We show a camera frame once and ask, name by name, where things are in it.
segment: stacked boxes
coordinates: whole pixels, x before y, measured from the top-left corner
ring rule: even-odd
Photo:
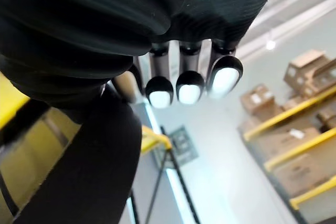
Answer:
[[[281,155],[314,137],[320,132],[306,119],[298,119],[272,130],[258,138],[265,160]]]
[[[336,84],[336,60],[310,50],[289,63],[284,81],[302,97],[313,97]]]
[[[297,95],[291,99],[289,99],[285,104],[283,104],[281,107],[283,110],[290,110],[290,109],[293,109],[295,108],[297,105],[299,105],[300,103],[304,102],[305,99],[300,96],[300,95]]]
[[[240,130],[240,132],[245,133],[250,130],[253,130],[260,123],[261,121],[258,118],[256,118],[255,116],[251,116],[247,120],[245,120],[242,124],[240,124],[238,129]]]
[[[260,122],[264,122],[282,112],[275,102],[273,93],[264,85],[259,84],[240,97],[245,110]]]
[[[336,102],[324,107],[317,114],[317,118],[327,128],[327,130],[336,127]]]
[[[309,155],[303,154],[274,171],[290,197],[296,197],[326,182],[328,177],[321,166]]]

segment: white fingertip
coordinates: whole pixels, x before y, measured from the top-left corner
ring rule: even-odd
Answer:
[[[167,91],[154,91],[150,93],[149,100],[157,109],[167,108],[171,103],[171,97]]]
[[[201,95],[201,89],[197,85],[183,85],[178,91],[178,100],[184,104],[194,104]]]
[[[210,96],[212,98],[221,98],[235,86],[239,79],[239,72],[234,68],[223,68],[216,72]]]

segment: warehouse shelf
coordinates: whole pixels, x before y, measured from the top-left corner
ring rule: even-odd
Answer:
[[[266,131],[267,129],[273,127],[274,125],[286,120],[287,118],[302,112],[310,107],[312,107],[313,105],[322,102],[323,100],[332,97],[336,95],[336,86],[319,94],[316,97],[310,98],[307,101],[302,102],[301,104],[299,104],[298,106],[296,106],[295,108],[292,108],[288,111],[282,112],[281,114],[275,116],[274,118],[271,118],[270,120],[260,124],[259,126],[255,127],[253,130],[246,132],[244,134],[244,139],[245,141],[249,142],[251,141],[254,137],[256,137],[257,135],[259,135],[260,133]]]
[[[327,190],[330,190],[331,188],[336,187],[336,176],[333,176],[330,180],[323,183],[322,185],[306,192],[305,194],[302,194],[296,198],[290,199],[290,204],[295,210],[299,210],[299,204],[307,201],[308,199],[311,199]]]
[[[300,146],[291,149],[290,151],[281,154],[277,157],[272,158],[271,160],[264,163],[264,167],[267,171],[273,170],[276,166],[279,164],[289,160],[290,158],[336,136],[336,128],[333,128],[331,130],[328,130],[327,132],[324,132],[323,134],[320,134],[319,136],[313,138],[312,140],[301,144]]]
[[[0,129],[2,129],[29,100],[29,97],[18,91],[2,73],[0,73],[0,87],[3,94],[0,97]]]

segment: black fabric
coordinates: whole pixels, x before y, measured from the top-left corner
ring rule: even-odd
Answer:
[[[211,38],[234,49],[266,1],[0,0],[1,72],[23,93],[84,123],[15,223],[117,223],[139,157],[140,125],[113,99],[96,107],[102,85],[155,42]]]
[[[140,121],[107,90],[14,224],[118,223],[140,145]]]

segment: yellow handrail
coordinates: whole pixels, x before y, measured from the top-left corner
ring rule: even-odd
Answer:
[[[16,112],[29,100],[0,73],[0,129],[5,126]]]
[[[288,159],[336,136],[336,128],[333,128],[331,130],[328,130],[327,132],[324,132],[323,134],[313,138],[312,140],[305,142],[304,144],[301,144],[290,151],[283,153],[277,157],[272,158],[271,160],[264,163],[264,167],[267,171],[271,171],[274,169],[274,167],[278,166],[279,164],[287,161]]]
[[[172,148],[172,144],[167,136],[156,134],[151,128],[142,126],[141,154],[149,152],[158,144],[164,144],[166,150]]]
[[[336,86],[332,87],[331,89],[319,94],[316,97],[310,98],[307,101],[302,102],[301,104],[297,105],[295,108],[292,108],[288,111],[282,112],[281,114],[275,116],[274,118],[271,118],[270,120],[260,124],[259,126],[255,127],[253,130],[246,132],[244,134],[244,139],[246,141],[251,141],[255,136],[262,133],[263,131],[267,130],[268,128],[272,127],[273,125],[289,118],[290,116],[295,115],[296,113],[299,113],[303,111],[304,109],[307,109],[314,104],[336,94]]]
[[[292,207],[295,210],[299,210],[299,204],[311,199],[333,187],[336,187],[336,176],[333,176],[330,180],[328,180],[327,182],[323,183],[322,185],[314,188],[313,190],[310,190],[296,198],[293,198],[290,200],[290,204],[292,205]]]

